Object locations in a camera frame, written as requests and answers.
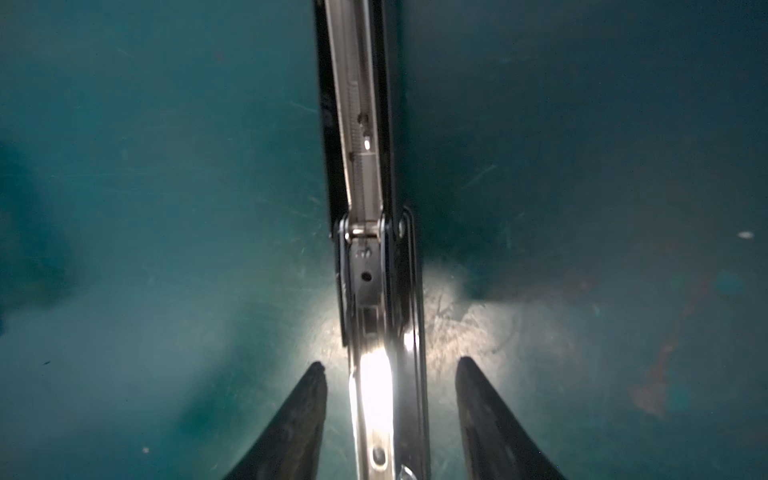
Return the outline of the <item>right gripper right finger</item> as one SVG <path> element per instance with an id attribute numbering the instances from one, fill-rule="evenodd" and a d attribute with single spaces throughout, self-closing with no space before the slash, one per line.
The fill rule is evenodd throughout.
<path id="1" fill-rule="evenodd" d="M 471 479 L 564 480 L 468 356 L 458 362 L 455 389 Z"/>

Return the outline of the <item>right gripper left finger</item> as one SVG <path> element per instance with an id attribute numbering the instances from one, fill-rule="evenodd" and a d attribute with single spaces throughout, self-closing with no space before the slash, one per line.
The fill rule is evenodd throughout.
<path id="1" fill-rule="evenodd" d="M 316 361 L 225 479 L 316 479 L 327 397 L 325 368 Z"/>

